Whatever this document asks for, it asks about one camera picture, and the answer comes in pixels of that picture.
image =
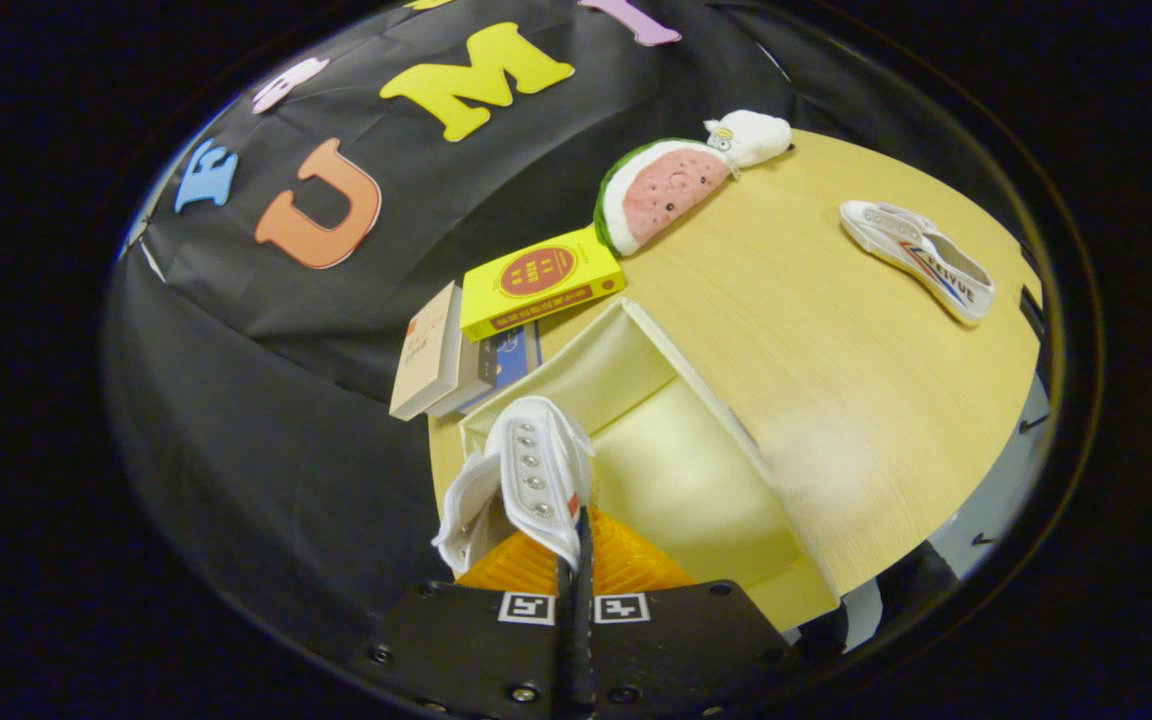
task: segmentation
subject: watermelon slice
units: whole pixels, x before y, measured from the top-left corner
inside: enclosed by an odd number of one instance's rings
[[[594,232],[616,256],[632,255],[732,175],[704,142],[658,141],[623,156],[602,177]]]

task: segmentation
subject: red circle label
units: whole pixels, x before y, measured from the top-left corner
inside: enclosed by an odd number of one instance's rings
[[[538,247],[524,252],[500,272],[500,291],[526,297],[563,282],[576,270],[576,255],[566,247]]]

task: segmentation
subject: feiyue shoe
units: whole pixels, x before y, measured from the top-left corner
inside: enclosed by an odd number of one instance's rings
[[[546,397],[518,397],[497,416],[483,455],[467,457],[444,498],[433,544],[453,570],[465,573],[500,538],[497,492],[508,523],[568,564],[579,564],[576,518],[593,487],[594,446],[576,420]]]
[[[990,273],[927,218],[863,200],[844,202],[838,214],[861,250],[918,278],[960,323],[976,325],[990,310],[995,291]]]

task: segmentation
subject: wooden table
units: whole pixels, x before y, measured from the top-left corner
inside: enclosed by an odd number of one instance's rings
[[[1021,287],[1043,293],[1018,242],[960,192],[850,143],[794,141],[622,260],[624,293],[753,434],[791,520],[847,592],[945,523],[1005,447],[1038,356]],[[996,296],[979,327],[864,255],[838,223],[842,200],[927,215],[983,265]],[[543,355],[607,301],[543,319]],[[457,420],[429,422],[440,514],[462,462]]]

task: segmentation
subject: orange soft gripper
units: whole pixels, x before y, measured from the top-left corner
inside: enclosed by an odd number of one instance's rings
[[[695,583],[677,562],[643,536],[591,507],[594,594],[660,591]],[[457,583],[488,591],[556,594],[556,560],[543,544],[516,532],[498,544]]]

